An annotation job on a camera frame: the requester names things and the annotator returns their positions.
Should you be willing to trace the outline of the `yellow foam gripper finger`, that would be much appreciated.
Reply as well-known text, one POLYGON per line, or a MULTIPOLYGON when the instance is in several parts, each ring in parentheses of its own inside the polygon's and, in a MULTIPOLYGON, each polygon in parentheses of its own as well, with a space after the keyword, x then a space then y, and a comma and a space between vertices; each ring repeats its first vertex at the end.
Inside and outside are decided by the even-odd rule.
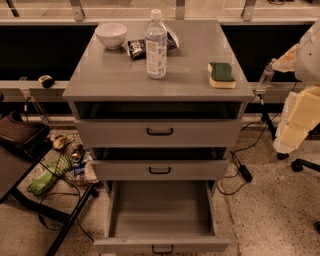
POLYGON ((297 48, 298 45, 292 46, 272 64, 272 68, 282 73, 293 72, 295 70, 297 48))
POLYGON ((282 154, 291 153, 319 123, 320 87, 307 86, 299 93, 290 92, 276 131, 274 149, 282 154))

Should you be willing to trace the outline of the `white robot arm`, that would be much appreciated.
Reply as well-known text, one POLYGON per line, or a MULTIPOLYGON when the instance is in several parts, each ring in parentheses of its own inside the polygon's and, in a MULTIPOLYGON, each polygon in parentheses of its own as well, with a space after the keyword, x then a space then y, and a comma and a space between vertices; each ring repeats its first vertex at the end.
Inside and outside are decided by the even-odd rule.
POLYGON ((305 85, 299 93, 290 92, 287 96, 273 143, 278 153, 291 153, 320 123, 320 20, 272 68, 293 72, 305 85))

